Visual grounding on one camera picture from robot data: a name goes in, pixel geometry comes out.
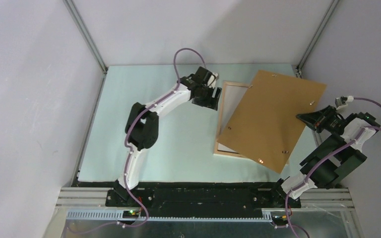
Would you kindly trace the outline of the right aluminium corner rail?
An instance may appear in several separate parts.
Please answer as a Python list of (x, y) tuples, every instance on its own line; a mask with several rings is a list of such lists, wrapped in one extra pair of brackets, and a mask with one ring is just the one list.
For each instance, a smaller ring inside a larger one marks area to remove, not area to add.
[(296, 73), (302, 77), (302, 72), (304, 69), (304, 66), (306, 65), (311, 53), (314, 51), (317, 43), (319, 42), (322, 34), (324, 33), (327, 25), (329, 24), (330, 20), (332, 19), (334, 13), (338, 9), (340, 5), (341, 0), (332, 0), (325, 11), (325, 14), (323, 15), (322, 19), (320, 20), (320, 23), (316, 30), (314, 31), (314, 34), (312, 38), (310, 39), (305, 51), (302, 54), (301, 59), (299, 60), (298, 64), (295, 66)]

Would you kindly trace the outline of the front aluminium rail frame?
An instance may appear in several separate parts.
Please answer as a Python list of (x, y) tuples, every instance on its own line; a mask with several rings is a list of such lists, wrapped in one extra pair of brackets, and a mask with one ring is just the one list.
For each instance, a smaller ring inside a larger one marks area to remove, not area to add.
[(273, 182), (108, 182), (64, 187), (44, 236), (363, 237), (346, 188), (286, 198)]

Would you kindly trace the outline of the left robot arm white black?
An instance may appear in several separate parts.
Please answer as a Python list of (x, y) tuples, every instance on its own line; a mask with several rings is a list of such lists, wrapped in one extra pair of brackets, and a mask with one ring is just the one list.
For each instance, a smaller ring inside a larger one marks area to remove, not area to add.
[(148, 150), (159, 137), (160, 119), (186, 102), (218, 110), (222, 92), (222, 88), (216, 86), (218, 79), (218, 73), (200, 66), (195, 73), (179, 78), (159, 98), (146, 104), (133, 104), (125, 127), (125, 147), (128, 149), (125, 167), (114, 185), (120, 203), (129, 207), (137, 200), (137, 193), (132, 189), (139, 183), (140, 170)]

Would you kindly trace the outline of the aluminium corner rail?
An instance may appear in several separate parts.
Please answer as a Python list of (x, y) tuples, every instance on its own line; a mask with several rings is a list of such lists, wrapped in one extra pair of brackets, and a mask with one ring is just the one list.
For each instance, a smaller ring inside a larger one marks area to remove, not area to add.
[(301, 59), (299, 60), (298, 64), (295, 66), (296, 73), (302, 77), (302, 72), (304, 69), (304, 66), (306, 65), (311, 53), (314, 51), (317, 43), (319, 42), (322, 34), (324, 33), (327, 25), (329, 24), (330, 20), (332, 19), (334, 13), (338, 9), (340, 5), (341, 0), (332, 0), (325, 11), (325, 14), (323, 15), (322, 19), (320, 20), (320, 23), (316, 30), (314, 31), (314, 34), (312, 38), (310, 39), (305, 51), (302, 54)]
[(73, 0), (63, 0), (64, 5), (66, 6), (69, 14), (71, 15), (75, 25), (77, 26), (81, 36), (83, 37), (87, 47), (89, 48), (92, 56), (97, 62), (99, 68), (101, 69), (103, 74), (106, 74), (108, 71), (108, 67), (105, 64), (103, 57), (91, 35), (89, 32), (85, 21), (83, 20), (75, 2)]

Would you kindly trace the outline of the left aluminium corner rail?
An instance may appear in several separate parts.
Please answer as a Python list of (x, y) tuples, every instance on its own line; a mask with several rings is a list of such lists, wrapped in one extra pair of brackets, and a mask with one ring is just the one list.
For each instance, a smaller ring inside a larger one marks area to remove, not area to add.
[(89, 48), (92, 56), (97, 62), (99, 68), (101, 69), (103, 74), (106, 74), (108, 71), (108, 67), (105, 64), (103, 57), (91, 35), (89, 32), (85, 21), (83, 20), (75, 2), (73, 0), (63, 0), (64, 5), (66, 6), (69, 14), (71, 15), (75, 25), (77, 26), (81, 36), (83, 37), (87, 47)]

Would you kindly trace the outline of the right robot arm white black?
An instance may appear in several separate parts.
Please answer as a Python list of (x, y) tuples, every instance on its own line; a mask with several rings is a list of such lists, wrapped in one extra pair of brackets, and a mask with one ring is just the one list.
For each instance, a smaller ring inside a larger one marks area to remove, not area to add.
[(330, 135), (300, 163), (296, 175), (276, 183), (268, 195), (274, 207), (282, 207), (289, 197), (298, 199), (312, 188), (334, 188), (366, 161), (362, 147), (380, 127), (369, 113), (352, 113), (344, 118), (333, 106), (296, 117), (312, 131)]

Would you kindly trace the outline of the brown backing board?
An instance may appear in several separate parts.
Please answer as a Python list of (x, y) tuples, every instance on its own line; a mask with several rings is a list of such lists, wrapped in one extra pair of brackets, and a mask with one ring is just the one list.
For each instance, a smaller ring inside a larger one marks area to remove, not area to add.
[(274, 172), (281, 173), (326, 85), (260, 70), (218, 137), (218, 142)]

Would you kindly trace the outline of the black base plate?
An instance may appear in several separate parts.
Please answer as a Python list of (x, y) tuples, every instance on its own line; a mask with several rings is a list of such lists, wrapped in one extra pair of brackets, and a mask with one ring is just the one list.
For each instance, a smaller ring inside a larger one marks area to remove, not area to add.
[(136, 207), (152, 218), (261, 218), (263, 209), (301, 207), (299, 199), (281, 197), (277, 182), (140, 182), (122, 200), (108, 190), (107, 207)]

